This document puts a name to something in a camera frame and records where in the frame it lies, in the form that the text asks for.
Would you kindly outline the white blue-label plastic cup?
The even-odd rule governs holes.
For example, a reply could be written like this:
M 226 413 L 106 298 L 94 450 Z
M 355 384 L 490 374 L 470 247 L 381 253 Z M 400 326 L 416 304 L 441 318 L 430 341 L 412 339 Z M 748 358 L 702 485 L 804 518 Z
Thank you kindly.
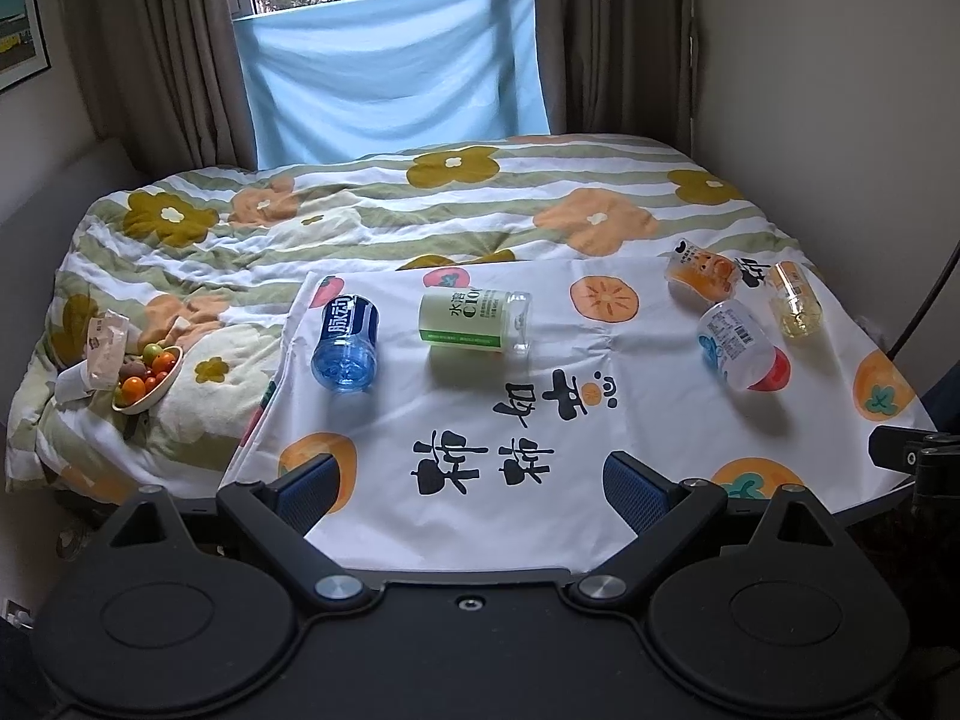
M 793 369 L 788 356 L 736 299 L 704 312 L 697 340 L 711 369 L 734 392 L 779 392 L 789 383 Z

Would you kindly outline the yellow orange-label plastic cup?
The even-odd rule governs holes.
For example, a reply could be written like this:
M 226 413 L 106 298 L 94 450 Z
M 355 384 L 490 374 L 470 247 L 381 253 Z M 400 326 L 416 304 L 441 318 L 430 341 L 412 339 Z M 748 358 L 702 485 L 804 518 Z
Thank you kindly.
M 799 263 L 776 262 L 766 273 L 766 284 L 771 312 L 786 338 L 810 337 L 822 328 L 822 305 Z

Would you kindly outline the orange jelly plastic cup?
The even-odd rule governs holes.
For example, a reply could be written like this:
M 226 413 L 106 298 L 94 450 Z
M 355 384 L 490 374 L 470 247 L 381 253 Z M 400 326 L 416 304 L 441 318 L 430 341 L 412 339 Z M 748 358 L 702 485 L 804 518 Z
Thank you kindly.
M 726 255 L 680 239 L 670 252 L 665 279 L 708 304 L 718 304 L 734 296 L 740 271 L 736 262 Z

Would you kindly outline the bowl of small fruits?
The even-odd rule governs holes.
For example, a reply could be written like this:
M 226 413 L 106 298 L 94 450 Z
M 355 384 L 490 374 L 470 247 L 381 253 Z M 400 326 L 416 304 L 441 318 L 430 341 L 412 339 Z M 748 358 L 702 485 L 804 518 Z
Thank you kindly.
M 139 415 L 158 405 L 172 387 L 182 366 L 180 346 L 145 344 L 138 355 L 124 359 L 112 394 L 112 410 L 121 415 Z

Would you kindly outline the white persimmon-print cloth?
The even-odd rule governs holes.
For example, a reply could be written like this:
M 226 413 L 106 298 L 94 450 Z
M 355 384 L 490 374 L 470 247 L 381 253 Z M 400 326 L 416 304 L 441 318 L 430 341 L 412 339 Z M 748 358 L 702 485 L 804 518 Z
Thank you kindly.
M 530 294 L 525 355 L 420 340 L 421 296 L 466 286 Z M 324 307 L 345 294 L 379 312 L 376 377 L 352 394 L 311 371 Z M 872 431 L 923 429 L 929 416 L 838 301 L 823 309 L 822 330 L 779 344 L 786 387 L 734 392 L 658 257 L 314 273 L 286 317 L 274 393 L 226 476 L 267 483 L 333 455 L 340 493 L 309 541 L 371 571 L 587 571 L 633 536 L 602 488 L 615 450 L 740 499 L 802 484 L 844 511 L 895 486 L 867 454 Z

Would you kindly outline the floral striped quilt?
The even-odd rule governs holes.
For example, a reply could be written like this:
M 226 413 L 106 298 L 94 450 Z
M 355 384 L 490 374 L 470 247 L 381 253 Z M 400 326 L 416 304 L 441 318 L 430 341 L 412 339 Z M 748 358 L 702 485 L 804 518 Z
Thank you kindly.
M 670 146 L 630 135 L 534 135 L 342 164 L 206 167 L 116 190 L 67 227 L 52 262 L 18 255 L 5 288 L 37 277 L 5 415 L 13 491 L 64 483 L 117 504 L 144 484 L 200 497 L 226 472 L 277 364 L 281 327 L 313 270 L 664 255 L 692 241 L 727 257 L 799 254 L 738 188 Z M 107 395 L 57 405 L 92 320 L 175 344 L 185 372 L 143 418 Z

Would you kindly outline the snack packet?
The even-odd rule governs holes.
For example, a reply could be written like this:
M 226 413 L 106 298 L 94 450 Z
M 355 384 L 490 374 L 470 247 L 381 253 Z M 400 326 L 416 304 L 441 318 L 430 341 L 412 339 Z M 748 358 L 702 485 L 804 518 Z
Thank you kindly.
M 93 317 L 86 330 L 86 383 L 89 390 L 112 390 L 127 349 L 128 318 L 112 310 Z

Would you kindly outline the light blue window cloth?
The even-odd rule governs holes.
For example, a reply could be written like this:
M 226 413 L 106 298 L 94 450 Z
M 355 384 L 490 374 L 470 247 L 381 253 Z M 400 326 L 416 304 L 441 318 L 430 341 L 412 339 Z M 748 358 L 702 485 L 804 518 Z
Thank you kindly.
M 235 36 L 262 169 L 548 130 L 534 0 L 342 0 Z

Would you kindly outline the right brown curtain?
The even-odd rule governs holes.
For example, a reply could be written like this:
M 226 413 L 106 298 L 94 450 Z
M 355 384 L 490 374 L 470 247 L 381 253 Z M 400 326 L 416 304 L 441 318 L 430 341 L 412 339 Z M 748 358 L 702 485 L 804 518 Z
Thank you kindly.
M 640 135 L 692 148 L 695 0 L 534 0 L 555 135 Z

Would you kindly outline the brown curtain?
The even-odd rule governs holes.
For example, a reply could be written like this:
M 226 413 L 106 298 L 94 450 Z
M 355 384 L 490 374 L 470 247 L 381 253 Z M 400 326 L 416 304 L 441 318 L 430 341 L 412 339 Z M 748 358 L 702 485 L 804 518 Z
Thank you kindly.
M 94 130 L 143 174 L 257 164 L 228 0 L 62 0 Z
M 695 0 L 534 0 L 555 135 L 640 135 L 692 148 Z

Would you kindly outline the left brown curtain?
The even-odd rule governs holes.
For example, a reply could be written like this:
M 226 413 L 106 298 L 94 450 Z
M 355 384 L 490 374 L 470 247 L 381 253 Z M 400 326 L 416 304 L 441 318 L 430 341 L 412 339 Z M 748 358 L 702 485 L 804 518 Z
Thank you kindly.
M 62 0 L 94 130 L 143 174 L 257 164 L 228 0 Z

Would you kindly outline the framed wall picture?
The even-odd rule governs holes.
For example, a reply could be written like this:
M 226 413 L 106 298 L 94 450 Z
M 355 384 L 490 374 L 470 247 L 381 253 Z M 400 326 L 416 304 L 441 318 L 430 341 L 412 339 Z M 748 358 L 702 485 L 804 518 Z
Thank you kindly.
M 0 91 L 49 68 L 39 0 L 0 0 Z

